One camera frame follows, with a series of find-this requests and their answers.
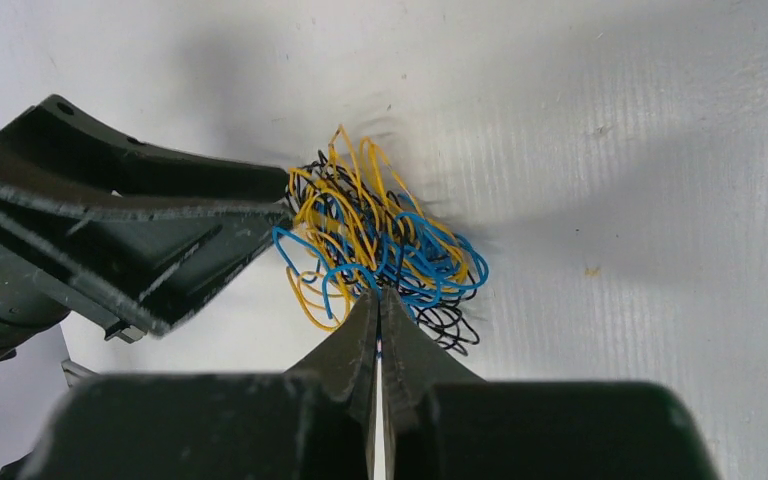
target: yellow wire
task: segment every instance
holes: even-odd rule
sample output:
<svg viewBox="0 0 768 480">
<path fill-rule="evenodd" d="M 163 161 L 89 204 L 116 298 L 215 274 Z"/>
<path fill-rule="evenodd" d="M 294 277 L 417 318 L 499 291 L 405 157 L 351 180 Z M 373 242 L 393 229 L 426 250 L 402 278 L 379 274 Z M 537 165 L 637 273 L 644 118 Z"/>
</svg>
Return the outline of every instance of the yellow wire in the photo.
<svg viewBox="0 0 768 480">
<path fill-rule="evenodd" d="M 341 139 L 345 144 L 349 159 L 351 160 L 351 165 L 346 164 L 345 160 L 337 153 L 338 139 Z M 413 204 L 410 208 L 399 206 L 396 202 L 387 197 L 387 188 L 384 183 L 384 176 L 381 169 L 382 163 L 390 173 L 390 176 L 404 193 L 404 195 L 410 199 L 411 203 Z M 349 175 L 349 178 L 351 179 L 349 186 L 354 187 L 353 190 L 357 191 L 358 198 L 361 199 L 362 202 L 365 202 L 368 208 L 371 210 L 376 231 L 387 231 L 390 234 L 390 238 L 397 238 L 396 231 L 398 231 L 400 238 L 405 238 L 407 241 L 410 241 L 410 239 L 415 238 L 417 234 L 416 226 L 412 221 L 410 221 L 408 218 L 403 218 L 403 221 L 400 221 L 398 224 L 394 225 L 395 222 L 388 221 L 387 219 L 392 219 L 403 212 L 412 212 L 422 217 L 430 225 L 434 226 L 436 229 L 442 232 L 444 236 L 454 238 L 452 231 L 449 230 L 445 225 L 425 215 L 416 197 L 413 196 L 405 181 L 393 169 L 393 166 L 390 163 L 390 159 L 387 157 L 381 147 L 375 144 L 370 138 L 365 137 L 361 139 L 360 143 L 358 144 L 358 149 L 355 150 L 348 133 L 342 125 L 340 125 L 340 127 L 331 137 L 331 141 L 328 143 L 328 159 L 325 164 L 326 171 L 331 170 L 336 172 L 337 167 L 342 167 L 345 169 Z M 352 259 L 353 262 L 367 268 L 369 271 L 375 271 L 378 268 L 378 261 L 375 258 L 375 252 L 378 248 L 379 239 L 377 236 L 369 238 L 366 233 L 365 225 L 361 221 L 358 212 L 356 212 L 351 207 L 351 202 L 349 202 L 349 200 L 341 192 L 335 190 L 332 184 L 321 178 L 315 177 L 313 174 L 305 171 L 304 169 L 291 168 L 288 170 L 288 172 L 290 175 L 288 191 L 290 196 L 295 199 L 299 207 L 298 213 L 296 214 L 293 223 L 303 230 L 301 236 L 306 241 L 308 241 L 319 253 L 326 252 L 328 246 L 330 245 L 342 255 L 342 258 L 348 258 L 342 246 L 326 232 L 338 233 L 343 238 L 345 238 L 346 242 L 351 246 L 351 249 L 354 252 L 354 258 Z M 296 190 L 296 183 L 298 183 L 297 180 L 299 177 L 304 178 L 310 182 L 311 185 L 313 185 L 314 188 L 312 189 L 312 192 L 305 189 L 303 189 L 302 192 Z M 372 188 L 369 191 L 367 191 L 367 189 L 364 187 L 367 184 Z M 380 204 L 373 199 L 370 192 L 378 195 L 378 199 L 381 201 Z M 344 223 L 340 223 L 339 221 L 330 218 L 327 215 L 323 215 L 316 210 L 317 205 L 324 206 L 327 204 L 326 197 L 332 198 L 339 205 L 343 213 Z M 435 232 L 431 231 L 428 232 L 428 234 L 437 239 L 440 246 L 445 249 L 448 255 L 451 256 L 452 261 L 459 265 L 458 270 L 451 277 L 451 280 L 455 283 L 465 282 L 469 274 L 469 265 L 467 264 L 466 253 L 461 248 L 455 245 L 451 245 L 447 241 L 444 241 L 444 239 L 440 238 L 440 236 Z M 316 258 L 319 258 L 317 252 L 308 253 Z M 396 253 L 391 249 L 390 254 L 394 255 Z M 334 264 L 334 260 L 330 256 L 324 255 L 324 258 L 326 260 L 326 266 L 328 269 L 333 269 L 337 266 Z M 413 266 L 411 262 L 405 262 L 403 266 L 410 270 L 417 279 L 426 285 L 433 286 L 435 284 L 433 279 L 423 275 L 416 269 L 416 267 Z M 325 307 L 311 302 L 306 298 L 304 294 L 305 291 L 308 291 L 317 295 L 321 299 L 322 291 L 303 280 L 314 277 L 321 280 L 325 277 L 325 274 L 321 272 L 306 271 L 296 275 L 290 267 L 287 267 L 287 279 L 293 288 L 293 292 L 299 301 L 299 305 L 301 305 L 303 311 L 311 323 L 325 331 L 334 331 L 339 328 L 339 326 L 345 321 L 349 310 L 351 309 L 353 298 L 352 290 L 357 292 L 358 285 L 362 285 L 364 287 L 371 286 L 367 284 L 366 277 L 364 277 L 358 271 L 347 272 L 347 274 L 348 278 L 352 282 L 351 287 L 346 283 L 343 276 L 341 275 L 335 275 L 331 280 L 331 283 L 337 288 L 338 293 L 328 294 L 328 297 L 343 297 L 346 310 L 341 319 L 335 319 L 336 325 L 330 326 L 320 322 L 310 310 L 313 308 L 315 310 L 321 311 L 325 310 Z M 443 292 L 455 291 L 455 289 L 451 287 L 442 287 L 441 290 Z"/>
</svg>

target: wire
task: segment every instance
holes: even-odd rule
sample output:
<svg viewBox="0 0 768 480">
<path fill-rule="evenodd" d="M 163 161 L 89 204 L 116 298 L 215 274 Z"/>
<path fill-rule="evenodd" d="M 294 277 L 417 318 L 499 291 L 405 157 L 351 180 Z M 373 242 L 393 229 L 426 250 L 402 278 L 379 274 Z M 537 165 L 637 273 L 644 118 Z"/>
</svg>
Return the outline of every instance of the wire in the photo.
<svg viewBox="0 0 768 480">
<path fill-rule="evenodd" d="M 338 140 L 348 159 L 337 153 Z M 442 348 L 466 355 L 466 345 L 480 342 L 460 305 L 487 282 L 487 262 L 465 237 L 426 215 L 377 144 L 363 138 L 356 150 L 341 125 L 327 156 L 320 151 L 314 162 L 289 174 L 286 200 L 295 213 L 296 233 L 276 227 L 272 239 L 311 323 L 334 331 L 363 291 L 391 285 L 414 321 Z M 387 183 L 398 188 L 387 189 Z M 303 246 L 316 259 L 315 269 L 299 272 L 282 238 Z M 329 286 L 336 293 L 329 293 Z M 345 306 L 341 318 L 331 308 L 338 298 Z M 328 322 L 315 311 L 324 311 Z"/>
</svg>

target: black wire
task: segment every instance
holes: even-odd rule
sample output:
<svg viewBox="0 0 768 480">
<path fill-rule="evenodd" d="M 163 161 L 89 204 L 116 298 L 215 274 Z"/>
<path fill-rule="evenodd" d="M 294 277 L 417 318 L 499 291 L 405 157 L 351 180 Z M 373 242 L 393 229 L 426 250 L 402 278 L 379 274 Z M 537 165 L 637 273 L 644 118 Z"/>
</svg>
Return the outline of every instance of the black wire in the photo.
<svg viewBox="0 0 768 480">
<path fill-rule="evenodd" d="M 384 205 L 384 201 L 363 183 L 360 184 L 361 191 L 363 192 L 363 195 L 361 195 L 361 193 L 357 190 L 358 186 L 355 184 L 356 182 L 352 174 L 350 174 L 348 170 L 342 166 L 329 165 L 328 158 L 326 157 L 325 153 L 322 152 L 322 150 L 317 152 L 317 159 L 315 161 L 301 167 L 301 169 L 310 174 L 311 177 L 323 180 L 323 182 L 328 185 L 328 188 L 333 189 L 342 195 L 343 198 L 349 203 L 349 207 L 351 207 L 355 212 L 358 212 L 359 216 L 364 221 L 373 221 L 371 208 L 372 206 L 369 204 L 370 200 L 377 206 Z M 328 195 L 326 193 L 320 192 L 320 189 L 316 187 L 314 182 L 310 179 L 305 178 L 302 175 L 295 175 L 294 178 L 295 184 L 293 187 L 295 188 L 296 197 L 293 198 L 293 196 L 290 194 L 289 188 L 285 194 L 286 201 L 290 205 L 290 208 L 293 210 L 293 213 L 298 213 L 301 205 L 312 198 L 314 195 Z M 398 195 L 396 195 L 396 193 L 392 190 L 388 190 L 385 193 L 385 198 L 399 207 L 402 206 L 402 202 L 399 200 Z M 324 215 L 326 215 L 331 220 L 338 221 L 336 205 L 327 210 L 328 211 L 326 211 Z M 393 215 L 386 211 L 386 209 L 384 209 L 384 214 L 386 215 L 385 220 L 389 221 L 390 223 L 395 221 Z M 412 243 L 413 238 L 411 238 L 412 236 L 410 235 L 410 229 L 407 228 L 407 226 L 400 222 L 398 227 L 398 231 L 395 232 L 399 236 L 399 253 L 398 259 L 396 261 L 396 278 L 393 280 L 382 275 L 380 278 L 376 279 L 376 281 L 380 285 L 391 285 L 402 297 L 410 296 L 413 299 L 430 303 L 433 301 L 433 297 L 430 294 L 423 294 L 406 286 L 406 284 L 410 283 L 418 290 L 427 290 L 427 286 L 423 282 L 413 278 L 407 279 L 402 275 L 405 260 L 405 246 Z M 364 231 L 362 228 L 353 228 L 354 233 L 359 237 L 366 237 L 367 239 L 372 240 L 369 238 L 369 232 Z M 389 246 L 383 245 L 383 242 L 380 241 L 376 243 L 376 250 L 373 252 L 373 254 L 375 255 L 375 258 L 382 258 L 384 253 L 383 249 L 389 248 Z M 326 251 L 322 253 L 327 255 L 329 259 L 335 264 L 351 262 L 351 259 L 340 258 L 338 253 L 336 251 L 332 251 L 331 249 L 326 249 Z M 358 281 L 353 278 L 351 272 L 341 272 L 340 276 L 342 277 L 345 284 L 350 287 L 358 283 Z M 473 275 L 472 268 L 467 271 L 467 278 L 472 285 L 475 285 L 475 276 Z M 429 336 L 432 337 L 432 339 L 441 348 L 466 356 L 469 354 L 467 346 L 478 345 L 481 342 L 481 338 L 479 337 L 478 332 L 475 331 L 472 325 L 470 325 L 469 321 L 467 321 L 465 318 L 464 312 L 460 308 L 460 304 L 475 298 L 477 291 L 478 289 L 471 289 L 468 290 L 469 293 L 463 293 L 458 297 L 444 298 L 433 307 L 410 308 L 414 314 L 417 324 L 423 330 L 425 330 L 426 333 L 428 333 Z"/>
</svg>

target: tangled wire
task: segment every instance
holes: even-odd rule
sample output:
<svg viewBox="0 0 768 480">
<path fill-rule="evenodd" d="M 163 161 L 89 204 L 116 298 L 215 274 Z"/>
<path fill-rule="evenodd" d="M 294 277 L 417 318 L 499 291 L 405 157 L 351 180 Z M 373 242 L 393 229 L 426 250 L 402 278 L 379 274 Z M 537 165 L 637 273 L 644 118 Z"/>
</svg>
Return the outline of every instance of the tangled wire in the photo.
<svg viewBox="0 0 768 480">
<path fill-rule="evenodd" d="M 338 138 L 348 147 L 351 167 L 337 154 Z M 397 189 L 385 187 L 382 163 Z M 272 236 L 287 262 L 290 285 L 314 325 L 336 330 L 364 290 L 391 285 L 413 320 L 442 348 L 467 355 L 466 346 L 479 343 L 461 304 L 487 281 L 487 262 L 466 238 L 425 215 L 378 145 L 364 138 L 356 151 L 340 126 L 328 156 L 319 151 L 316 161 L 289 173 L 286 198 L 299 234 L 276 227 Z M 316 259 L 314 270 L 296 268 L 281 246 L 283 237 L 306 248 Z M 341 319 L 331 308 L 339 298 L 345 307 Z M 312 310 L 324 312 L 331 323 Z"/>
</svg>

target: white surface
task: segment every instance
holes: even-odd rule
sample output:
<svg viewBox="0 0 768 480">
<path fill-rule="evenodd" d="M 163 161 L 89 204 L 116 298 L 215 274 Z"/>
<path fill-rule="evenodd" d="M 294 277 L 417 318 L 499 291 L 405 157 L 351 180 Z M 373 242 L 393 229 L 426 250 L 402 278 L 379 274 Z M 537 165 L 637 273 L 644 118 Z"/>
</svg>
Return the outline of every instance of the white surface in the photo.
<svg viewBox="0 0 768 480">
<path fill-rule="evenodd" d="M 59 328 L 40 333 L 16 353 L 0 363 L 0 469 L 31 451 L 67 390 L 60 362 L 69 354 Z"/>
<path fill-rule="evenodd" d="M 0 122 L 58 92 L 138 138 L 292 165 L 339 122 L 488 252 L 468 364 L 644 378 L 768 479 L 768 0 L 0 2 Z M 596 276 L 585 269 L 598 268 Z M 274 252 L 99 370 L 280 369 L 320 338 Z"/>
</svg>

